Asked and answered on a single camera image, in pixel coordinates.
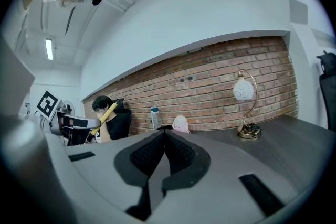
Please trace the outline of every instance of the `brick wall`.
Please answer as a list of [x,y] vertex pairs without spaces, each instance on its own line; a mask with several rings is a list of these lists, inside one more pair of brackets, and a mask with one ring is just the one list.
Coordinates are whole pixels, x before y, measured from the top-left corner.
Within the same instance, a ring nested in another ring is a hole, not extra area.
[[85,114],[95,118],[93,100],[107,95],[112,99],[125,98],[125,107],[133,112],[131,135],[152,128],[153,105],[159,107],[164,124],[172,124],[178,114],[183,114],[190,130],[237,127],[253,104],[233,97],[239,69],[248,70],[258,83],[259,100],[252,112],[254,122],[282,114],[298,115],[293,65],[280,37],[217,43],[158,62],[87,98]]

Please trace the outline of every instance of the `fluorescent light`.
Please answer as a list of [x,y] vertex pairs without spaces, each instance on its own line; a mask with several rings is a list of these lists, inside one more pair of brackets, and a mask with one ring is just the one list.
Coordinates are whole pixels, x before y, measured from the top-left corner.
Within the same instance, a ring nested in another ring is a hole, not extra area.
[[47,48],[47,54],[48,54],[48,59],[50,61],[53,61],[53,53],[52,53],[52,45],[51,45],[51,39],[46,39],[46,48]]

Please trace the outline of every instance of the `gray desk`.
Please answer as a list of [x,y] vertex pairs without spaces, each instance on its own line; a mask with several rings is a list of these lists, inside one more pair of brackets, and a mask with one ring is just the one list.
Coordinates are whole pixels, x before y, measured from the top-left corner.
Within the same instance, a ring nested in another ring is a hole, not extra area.
[[258,140],[237,136],[237,129],[192,132],[201,137],[236,146],[281,174],[304,191],[314,184],[332,153],[336,133],[290,116],[260,123]]

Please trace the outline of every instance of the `white ceiling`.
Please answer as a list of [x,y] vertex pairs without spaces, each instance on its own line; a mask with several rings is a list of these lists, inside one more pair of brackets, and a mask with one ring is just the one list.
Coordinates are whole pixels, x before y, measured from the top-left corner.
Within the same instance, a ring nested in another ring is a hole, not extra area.
[[[33,0],[28,13],[27,43],[19,55],[23,61],[29,58],[27,62],[34,62],[35,65],[41,62],[41,66],[45,66],[48,62],[45,39],[51,38],[54,61],[48,65],[81,67],[103,33],[111,29],[136,1],[138,0],[103,0],[98,6],[93,6],[88,1],[60,8],[53,2]],[[65,35],[70,12],[74,7]]]

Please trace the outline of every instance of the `lamp arm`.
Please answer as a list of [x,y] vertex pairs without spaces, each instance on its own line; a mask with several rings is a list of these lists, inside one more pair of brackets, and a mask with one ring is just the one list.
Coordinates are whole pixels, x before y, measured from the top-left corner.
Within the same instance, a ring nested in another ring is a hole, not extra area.
[[253,104],[253,106],[252,106],[252,108],[249,110],[249,111],[247,111],[246,112],[246,114],[243,116],[243,121],[244,121],[244,118],[255,108],[255,106],[256,106],[256,103],[257,103],[257,100],[258,100],[258,85],[257,85],[257,83],[256,83],[256,81],[255,81],[255,79],[254,79],[254,77],[247,71],[247,70],[245,70],[245,69],[240,69],[239,70],[239,72],[238,72],[238,75],[240,76],[240,77],[243,77],[243,75],[242,75],[242,71],[245,71],[246,73],[248,73],[249,74],[249,76],[252,78],[252,80],[253,80],[253,82],[254,82],[254,86],[256,87],[256,100],[254,101],[254,104]]

